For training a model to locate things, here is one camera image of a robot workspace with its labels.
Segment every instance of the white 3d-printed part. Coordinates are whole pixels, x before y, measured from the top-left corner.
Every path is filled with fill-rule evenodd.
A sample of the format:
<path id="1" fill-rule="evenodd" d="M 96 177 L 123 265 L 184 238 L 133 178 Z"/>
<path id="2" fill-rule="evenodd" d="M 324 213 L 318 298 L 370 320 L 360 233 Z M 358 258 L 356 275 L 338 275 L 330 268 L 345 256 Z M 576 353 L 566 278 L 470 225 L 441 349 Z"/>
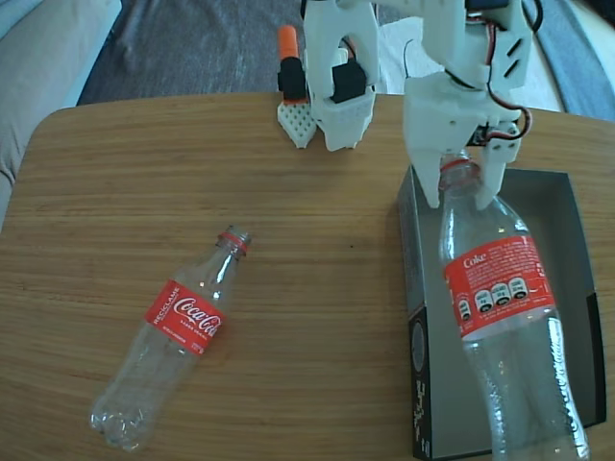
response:
<path id="1" fill-rule="evenodd" d="M 278 106 L 278 121 L 299 149 L 305 149 L 316 134 L 316 122 L 311 117 L 309 103 L 281 103 Z"/>
<path id="2" fill-rule="evenodd" d="M 444 72 L 406 79 L 406 149 L 429 205 L 438 207 L 443 155 L 460 152 L 477 127 L 500 127 L 505 133 L 517 130 L 513 125 L 519 111 L 497 104 L 489 95 L 487 83 L 500 98 L 510 101 L 509 90 L 522 86 L 526 79 L 532 39 L 523 0 L 502 2 L 508 5 L 484 12 L 487 21 L 497 21 L 502 26 L 496 30 L 497 40 L 495 36 L 491 39 L 486 22 L 468 20 L 467 2 L 461 0 L 307 2 L 307 87 L 312 116 L 331 151 L 354 147 L 372 120 L 372 85 L 379 81 L 379 26 L 372 3 L 396 7 L 404 15 L 423 17 L 421 42 L 426 53 L 455 75 L 457 82 L 479 89 L 468 91 Z M 332 63 L 341 63 L 336 63 L 336 53 L 345 36 L 357 51 L 356 59 L 366 74 L 367 88 L 363 96 L 335 104 L 331 100 L 335 92 Z M 485 55 L 492 44 L 490 67 Z M 478 208 L 490 203 L 500 190 L 505 167 L 515 159 L 520 144 L 520 139 L 489 141 L 481 158 L 483 187 L 477 197 Z"/>

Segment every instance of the plastic bottle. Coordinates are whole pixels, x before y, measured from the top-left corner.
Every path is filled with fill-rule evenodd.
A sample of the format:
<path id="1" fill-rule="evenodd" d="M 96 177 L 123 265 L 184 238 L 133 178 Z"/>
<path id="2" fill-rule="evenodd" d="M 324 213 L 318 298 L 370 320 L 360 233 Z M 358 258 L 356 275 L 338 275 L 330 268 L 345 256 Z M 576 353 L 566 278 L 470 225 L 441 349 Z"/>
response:
<path id="1" fill-rule="evenodd" d="M 113 447 L 141 448 L 164 402 L 199 360 L 227 314 L 225 298 L 250 236 L 231 226 L 212 252 L 179 269 L 166 283 L 106 391 L 90 425 Z"/>
<path id="2" fill-rule="evenodd" d="M 477 209 L 480 169 L 465 153 L 443 165 L 440 260 L 487 405 L 493 459 L 589 460 L 561 323 L 528 227 L 498 197 Z"/>

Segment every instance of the red wire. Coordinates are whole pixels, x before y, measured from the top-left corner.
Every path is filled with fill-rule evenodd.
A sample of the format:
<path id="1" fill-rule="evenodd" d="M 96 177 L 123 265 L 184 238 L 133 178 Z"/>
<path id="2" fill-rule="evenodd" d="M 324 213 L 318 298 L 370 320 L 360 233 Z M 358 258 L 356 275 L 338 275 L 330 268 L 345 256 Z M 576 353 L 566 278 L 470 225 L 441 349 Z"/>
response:
<path id="1" fill-rule="evenodd" d="M 344 43 L 346 49 L 348 50 L 349 55 L 351 55 L 351 58 L 356 58 L 357 55 L 355 53 L 355 45 L 351 42 L 351 40 L 349 38 L 342 38 L 342 42 Z"/>
<path id="2" fill-rule="evenodd" d="M 526 108 L 525 106 L 519 106 L 519 105 L 508 103 L 507 101 L 505 101 L 504 99 L 502 99 L 498 95 L 496 95 L 493 92 L 493 89 L 491 89 L 491 73 L 493 72 L 493 58 L 494 58 L 495 52 L 496 52 L 496 33 L 497 33 L 497 29 L 496 29 L 496 24 L 495 23 L 493 23 L 491 21 L 487 21 L 487 33 L 489 35 L 489 46 L 487 48 L 486 64 L 488 66 L 490 66 L 490 69 L 489 69 L 489 82 L 487 83 L 487 90 L 489 91 L 489 95 L 491 96 L 491 99 L 493 99 L 498 105 L 502 106 L 505 109 L 520 110 L 524 114 L 526 122 L 524 124 L 523 129 L 520 132 L 518 132 L 517 134 L 510 134 L 510 133 L 494 131 L 494 132 L 490 132 L 486 136 L 485 142 L 488 142 L 491 139 L 506 139 L 506 140 L 509 140 L 509 141 L 515 141 L 517 139 L 521 139 L 523 136 L 525 136 L 526 134 L 529 133 L 529 130 L 531 130 L 531 126 L 533 124 L 533 117 L 531 115 L 531 111 L 528 108 Z"/>

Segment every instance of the coca-cola logo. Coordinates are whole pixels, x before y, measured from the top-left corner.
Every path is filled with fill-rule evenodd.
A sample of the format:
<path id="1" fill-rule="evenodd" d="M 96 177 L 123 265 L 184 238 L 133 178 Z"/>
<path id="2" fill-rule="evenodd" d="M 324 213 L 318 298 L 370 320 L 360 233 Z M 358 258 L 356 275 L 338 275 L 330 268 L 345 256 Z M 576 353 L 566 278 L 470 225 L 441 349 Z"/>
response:
<path id="1" fill-rule="evenodd" d="M 472 266 L 481 264 L 487 260 L 487 255 L 475 255 L 474 257 L 468 257 L 463 260 L 463 267 L 470 269 Z"/>
<path id="2" fill-rule="evenodd" d="M 217 315 L 208 314 L 195 304 L 196 299 L 183 298 L 173 305 L 173 310 L 208 336 L 213 336 L 222 324 L 222 319 Z"/>

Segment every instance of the nutrition icons on label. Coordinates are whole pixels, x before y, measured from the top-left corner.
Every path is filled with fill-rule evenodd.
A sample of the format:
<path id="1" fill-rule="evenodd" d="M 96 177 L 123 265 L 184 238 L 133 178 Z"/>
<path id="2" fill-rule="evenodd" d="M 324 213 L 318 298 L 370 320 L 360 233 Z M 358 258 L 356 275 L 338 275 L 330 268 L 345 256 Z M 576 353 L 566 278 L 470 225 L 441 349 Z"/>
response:
<path id="1" fill-rule="evenodd" d="M 515 300 L 522 300 L 529 293 L 526 281 L 521 279 L 520 277 L 511 280 L 508 283 L 508 286 L 510 287 L 510 293 L 512 293 L 512 297 Z"/>
<path id="2" fill-rule="evenodd" d="M 467 322 L 468 320 L 470 320 L 470 317 L 472 316 L 470 312 L 470 303 L 468 303 L 467 300 L 461 300 L 457 307 L 463 321 Z"/>
<path id="3" fill-rule="evenodd" d="M 516 277 L 508 283 L 498 282 L 490 290 L 480 290 L 474 295 L 474 301 L 480 313 L 489 312 L 494 306 L 502 307 L 511 300 L 522 300 L 529 293 L 526 281 Z M 458 304 L 459 313 L 464 321 L 470 319 L 470 305 L 462 300 Z"/>

